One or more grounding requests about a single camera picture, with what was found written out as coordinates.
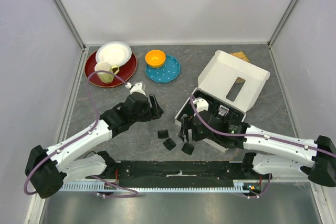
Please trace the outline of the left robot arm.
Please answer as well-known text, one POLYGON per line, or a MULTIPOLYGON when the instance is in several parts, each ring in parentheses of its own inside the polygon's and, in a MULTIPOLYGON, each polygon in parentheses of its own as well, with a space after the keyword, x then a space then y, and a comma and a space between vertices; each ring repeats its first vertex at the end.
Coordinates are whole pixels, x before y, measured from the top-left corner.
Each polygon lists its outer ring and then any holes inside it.
POLYGON ((65 141, 48 148, 37 145, 30 151, 25 168, 25 194, 31 194, 27 190, 29 183, 40 198, 46 199, 65 183, 76 179, 95 175, 111 178, 115 173, 115 165, 109 155, 96 154, 88 159, 78 157, 127 131, 133 124, 157 120, 163 113, 154 95, 145 96, 134 92, 124 102, 98 115, 90 126, 65 141))

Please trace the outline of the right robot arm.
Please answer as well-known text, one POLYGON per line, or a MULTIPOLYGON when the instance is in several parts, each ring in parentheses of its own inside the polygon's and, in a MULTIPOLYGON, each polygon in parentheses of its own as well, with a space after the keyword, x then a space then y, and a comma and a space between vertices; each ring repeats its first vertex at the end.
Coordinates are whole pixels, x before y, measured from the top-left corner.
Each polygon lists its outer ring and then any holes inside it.
POLYGON ((307 176, 318 185, 335 187, 335 145, 326 136, 302 139, 267 132, 241 121, 227 121, 208 111, 181 114, 176 120, 193 141, 208 139, 225 149, 247 150, 240 166, 248 179, 257 174, 307 176))

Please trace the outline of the black comb attachment with brush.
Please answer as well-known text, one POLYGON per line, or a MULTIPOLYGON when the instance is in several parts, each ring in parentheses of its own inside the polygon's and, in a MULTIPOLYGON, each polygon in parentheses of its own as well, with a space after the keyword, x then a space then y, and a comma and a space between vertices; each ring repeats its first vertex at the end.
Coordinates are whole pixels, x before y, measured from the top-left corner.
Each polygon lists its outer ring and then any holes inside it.
POLYGON ((167 129, 157 131, 158 139, 169 138, 169 132, 167 129))

